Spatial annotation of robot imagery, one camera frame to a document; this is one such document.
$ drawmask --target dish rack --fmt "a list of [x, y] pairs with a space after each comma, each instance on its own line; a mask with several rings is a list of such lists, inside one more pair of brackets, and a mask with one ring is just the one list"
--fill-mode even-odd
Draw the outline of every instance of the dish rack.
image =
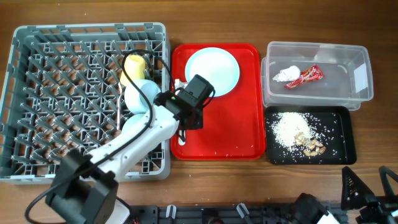
[[[170, 42], [158, 22], [22, 26], [12, 38], [0, 101], [0, 181], [49, 184], [72, 149], [86, 154], [120, 131], [123, 52], [146, 49], [170, 65]], [[151, 55], [145, 75], [169, 89], [169, 74]], [[121, 100], [121, 127], [133, 114]], [[159, 180], [170, 173], [164, 141], [124, 180]]]

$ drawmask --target tabletop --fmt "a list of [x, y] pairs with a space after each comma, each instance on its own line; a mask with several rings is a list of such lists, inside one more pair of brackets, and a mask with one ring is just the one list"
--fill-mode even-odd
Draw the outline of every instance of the tabletop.
[[[161, 22], [172, 49], [182, 43], [247, 42], [261, 58], [273, 40], [365, 46], [374, 98], [351, 112], [358, 160], [350, 167], [376, 195], [384, 195], [378, 168], [384, 165], [398, 172], [396, 1], [42, 2], [0, 5], [1, 80], [12, 33], [22, 25]], [[118, 196], [131, 205], [158, 206], [293, 202], [302, 192], [325, 201], [341, 199], [343, 166], [275, 166], [266, 156], [211, 162], [172, 158], [171, 166], [165, 180], [120, 184]], [[25, 223], [26, 206], [48, 187], [1, 183], [0, 223]], [[353, 222], [356, 214], [350, 214]], [[33, 209], [32, 217], [59, 220], [43, 202]]]

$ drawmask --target red packet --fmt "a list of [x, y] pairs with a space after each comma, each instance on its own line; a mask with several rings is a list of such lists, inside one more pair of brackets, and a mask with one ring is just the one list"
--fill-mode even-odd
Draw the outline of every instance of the red packet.
[[310, 68], [302, 71], [298, 79], [292, 81], [291, 83], [286, 84], [285, 88], [291, 90], [296, 86], [302, 85], [303, 83], [317, 81], [323, 78], [324, 76], [325, 75], [320, 70], [318, 65], [312, 65]]

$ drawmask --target white plate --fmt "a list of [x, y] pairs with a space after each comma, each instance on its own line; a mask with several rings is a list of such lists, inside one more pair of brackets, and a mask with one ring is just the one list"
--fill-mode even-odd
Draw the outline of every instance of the white plate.
[[195, 52], [185, 66], [187, 82], [196, 74], [214, 86], [215, 96], [222, 96], [229, 93], [238, 83], [239, 65], [226, 50], [208, 47]]

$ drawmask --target red tray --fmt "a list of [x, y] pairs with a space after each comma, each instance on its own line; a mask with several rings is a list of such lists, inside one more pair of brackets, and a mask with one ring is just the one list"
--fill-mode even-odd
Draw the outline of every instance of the red tray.
[[203, 129], [187, 131], [185, 145], [174, 136], [171, 150], [183, 160], [257, 159], [266, 150], [259, 53], [251, 44], [182, 44], [173, 52], [173, 78], [186, 82], [188, 59], [206, 47], [224, 49], [235, 57], [238, 84], [203, 110]]

